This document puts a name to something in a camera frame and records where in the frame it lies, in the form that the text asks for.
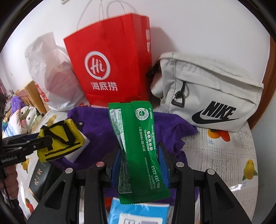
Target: green snack package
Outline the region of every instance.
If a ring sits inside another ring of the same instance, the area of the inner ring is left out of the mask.
[[[153,109],[148,101],[110,103],[110,120],[122,148],[118,193],[121,204],[170,197],[156,156]]]

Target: hi logo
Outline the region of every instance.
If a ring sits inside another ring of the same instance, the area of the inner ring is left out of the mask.
[[[192,116],[193,122],[197,124],[213,124],[224,121],[233,121],[235,119],[229,119],[229,117],[233,114],[237,108],[231,107],[222,103],[216,103],[212,101],[206,109],[203,109]],[[200,115],[205,115],[212,118],[218,119],[203,119]]]
[[[85,57],[84,65],[89,75],[97,80],[104,80],[110,75],[110,63],[99,51],[89,52]]]

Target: blue package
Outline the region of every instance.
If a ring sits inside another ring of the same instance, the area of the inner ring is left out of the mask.
[[[108,224],[166,224],[169,204],[143,203],[122,205],[113,198]]]

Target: purple towel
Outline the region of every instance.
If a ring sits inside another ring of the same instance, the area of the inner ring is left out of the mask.
[[[23,100],[19,96],[13,96],[10,100],[10,104],[12,107],[12,114],[16,112],[18,109],[22,109],[25,106]]]
[[[83,122],[82,133],[90,140],[89,145],[84,149],[74,163],[66,158],[60,158],[51,163],[65,170],[71,167],[75,170],[88,168],[92,164],[102,161],[104,155],[112,152],[117,138],[109,119],[108,109],[93,107],[77,107],[68,112],[76,124]],[[188,165],[185,153],[181,150],[184,146],[182,138],[197,133],[197,129],[178,115],[154,113],[156,142],[162,141],[166,150],[176,155],[178,161]],[[105,188],[105,196],[118,197],[117,188]],[[171,203],[175,199],[175,191],[171,190],[171,199],[164,199],[162,202]]]

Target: yellow and black bag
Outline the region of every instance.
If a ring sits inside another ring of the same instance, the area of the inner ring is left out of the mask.
[[[85,143],[85,139],[72,119],[66,119],[49,127],[40,129],[38,138],[50,136],[52,145],[37,151],[41,162],[51,161],[78,150]]]

